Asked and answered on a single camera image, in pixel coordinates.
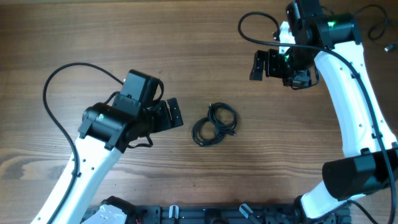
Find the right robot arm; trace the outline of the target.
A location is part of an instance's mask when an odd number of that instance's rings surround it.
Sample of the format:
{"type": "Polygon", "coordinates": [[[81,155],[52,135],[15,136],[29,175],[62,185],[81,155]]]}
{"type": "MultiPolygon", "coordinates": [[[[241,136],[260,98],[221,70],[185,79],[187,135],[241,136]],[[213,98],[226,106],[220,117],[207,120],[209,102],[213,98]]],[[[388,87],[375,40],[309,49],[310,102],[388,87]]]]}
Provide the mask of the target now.
{"type": "Polygon", "coordinates": [[[344,158],[326,162],[322,181],[297,198],[294,222],[335,217],[339,209],[382,189],[397,210],[397,138],[388,127],[369,81],[354,15],[323,13],[318,1],[294,1],[277,26],[269,50],[258,51],[250,78],[280,78],[293,90],[310,88],[314,70],[323,78],[338,117],[344,158]]]}

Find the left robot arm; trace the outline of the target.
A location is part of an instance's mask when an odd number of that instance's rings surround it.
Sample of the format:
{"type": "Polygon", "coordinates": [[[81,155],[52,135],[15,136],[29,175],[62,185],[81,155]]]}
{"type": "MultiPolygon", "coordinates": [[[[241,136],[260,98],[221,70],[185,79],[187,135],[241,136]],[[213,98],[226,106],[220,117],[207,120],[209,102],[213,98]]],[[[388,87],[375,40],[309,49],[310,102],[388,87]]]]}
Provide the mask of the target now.
{"type": "Polygon", "coordinates": [[[183,126],[177,99],[163,100],[158,89],[161,80],[130,70],[120,91],[84,111],[71,158],[33,223],[79,223],[131,142],[183,126]]]}

